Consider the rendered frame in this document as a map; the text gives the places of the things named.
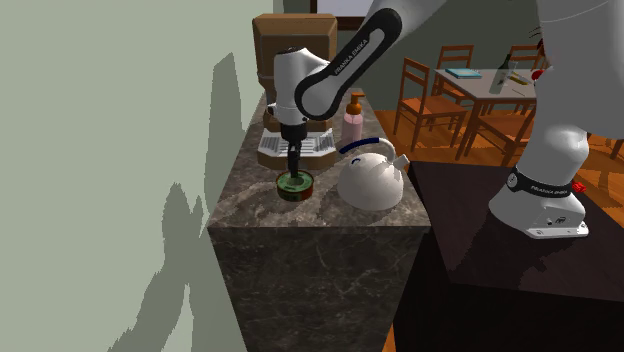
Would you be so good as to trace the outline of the green round tin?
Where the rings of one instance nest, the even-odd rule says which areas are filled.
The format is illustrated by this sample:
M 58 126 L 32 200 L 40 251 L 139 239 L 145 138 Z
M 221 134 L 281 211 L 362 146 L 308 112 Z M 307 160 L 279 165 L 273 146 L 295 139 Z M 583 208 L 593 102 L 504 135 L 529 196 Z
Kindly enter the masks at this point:
M 281 173 L 276 178 L 276 189 L 279 197 L 289 202 L 300 202 L 310 198 L 314 189 L 313 176 L 299 170 L 296 177 L 290 171 Z

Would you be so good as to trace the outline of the grey dining table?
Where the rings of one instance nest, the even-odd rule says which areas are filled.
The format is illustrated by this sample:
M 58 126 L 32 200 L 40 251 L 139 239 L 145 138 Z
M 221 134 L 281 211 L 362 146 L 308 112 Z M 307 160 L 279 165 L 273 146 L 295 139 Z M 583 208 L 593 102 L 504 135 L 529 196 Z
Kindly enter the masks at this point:
M 497 69 L 482 69 L 476 78 L 458 78 L 445 69 L 436 69 L 439 84 L 436 93 L 442 93 L 445 84 L 460 91 L 467 99 L 473 101 L 470 117 L 467 119 L 466 131 L 458 147 L 455 160 L 458 161 L 468 149 L 471 134 L 475 130 L 478 119 L 484 106 L 494 104 L 533 105 L 536 103 L 536 93 L 532 81 L 527 85 L 517 83 L 502 83 Z

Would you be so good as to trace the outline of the pink soap dispenser, orange pump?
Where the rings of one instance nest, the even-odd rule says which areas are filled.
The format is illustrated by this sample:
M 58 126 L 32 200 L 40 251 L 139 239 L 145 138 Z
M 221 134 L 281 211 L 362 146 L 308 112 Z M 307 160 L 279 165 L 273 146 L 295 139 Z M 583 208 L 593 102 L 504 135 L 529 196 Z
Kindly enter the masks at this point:
M 364 96 L 365 94 L 362 92 L 351 94 L 350 102 L 346 106 L 342 120 L 341 141 L 344 144 L 350 144 L 361 139 L 364 119 L 359 99 Z

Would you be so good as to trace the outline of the wooden dining chair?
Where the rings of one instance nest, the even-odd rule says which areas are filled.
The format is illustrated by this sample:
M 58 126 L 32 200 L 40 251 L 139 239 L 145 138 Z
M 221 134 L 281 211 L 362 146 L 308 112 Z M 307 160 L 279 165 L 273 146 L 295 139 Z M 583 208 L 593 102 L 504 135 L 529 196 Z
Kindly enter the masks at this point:
M 512 45 L 509 54 L 510 60 L 516 62 L 520 69 L 540 69 L 545 60 L 543 50 L 537 44 Z
M 428 94 L 429 73 L 430 68 L 428 66 L 411 58 L 404 58 L 393 134 L 397 134 L 402 117 L 405 117 L 408 122 L 412 123 L 414 125 L 414 132 L 410 144 L 411 151 L 416 147 L 422 128 L 427 127 L 432 129 L 435 126 L 445 125 L 454 128 L 454 133 L 449 144 L 449 147 L 453 148 L 468 113 L 465 108 L 442 95 Z M 407 98 L 404 95 L 404 88 L 407 80 L 422 87 L 420 96 Z
M 477 136 L 486 140 L 503 155 L 501 165 L 506 167 L 510 161 L 521 155 L 530 140 L 536 110 L 528 115 L 512 113 L 484 115 L 472 118 L 465 132 L 466 144 L 460 156 L 467 157 Z
M 448 63 L 458 63 L 460 68 L 469 68 L 471 65 L 473 51 L 473 44 L 442 46 L 436 68 L 442 69 Z M 435 74 L 432 94 L 445 94 L 453 98 L 457 104 L 461 104 L 464 100 L 466 100 L 466 96 L 463 93 L 448 85 L 446 82 L 443 82 L 440 79 L 439 74 Z

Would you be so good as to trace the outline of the brown coffee machine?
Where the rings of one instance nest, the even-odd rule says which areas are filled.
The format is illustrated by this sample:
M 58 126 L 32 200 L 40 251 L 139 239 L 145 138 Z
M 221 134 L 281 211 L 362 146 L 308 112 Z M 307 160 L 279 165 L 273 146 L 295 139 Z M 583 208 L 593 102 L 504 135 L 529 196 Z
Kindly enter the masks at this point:
M 337 19 L 331 14 L 261 14 L 252 20 L 252 30 L 258 81 L 265 89 L 269 104 L 276 98 L 273 59 L 279 51 L 302 46 L 324 60 L 331 60 L 336 54 Z M 269 108 L 263 112 L 263 126 L 257 149 L 258 163 L 270 169 L 285 170 L 288 142 L 281 138 L 280 124 Z M 332 122 L 309 121 L 299 167 L 321 170 L 332 166 L 335 158 Z

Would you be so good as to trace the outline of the dark robot stand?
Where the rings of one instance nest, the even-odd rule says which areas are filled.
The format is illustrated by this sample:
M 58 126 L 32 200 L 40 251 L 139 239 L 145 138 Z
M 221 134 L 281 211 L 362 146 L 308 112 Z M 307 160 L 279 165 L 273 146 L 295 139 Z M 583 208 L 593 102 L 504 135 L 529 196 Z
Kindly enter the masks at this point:
M 394 318 L 397 352 L 624 352 L 624 228 L 537 240 L 489 211 L 507 170 L 415 161 L 431 222 Z

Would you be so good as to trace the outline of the window with dark frame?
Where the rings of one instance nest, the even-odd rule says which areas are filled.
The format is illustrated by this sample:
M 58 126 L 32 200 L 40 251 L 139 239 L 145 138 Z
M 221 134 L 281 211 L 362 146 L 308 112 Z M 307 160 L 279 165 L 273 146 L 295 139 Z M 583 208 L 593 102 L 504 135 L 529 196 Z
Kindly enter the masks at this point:
M 354 31 L 363 23 L 373 0 L 309 0 L 311 13 L 333 15 L 339 30 Z

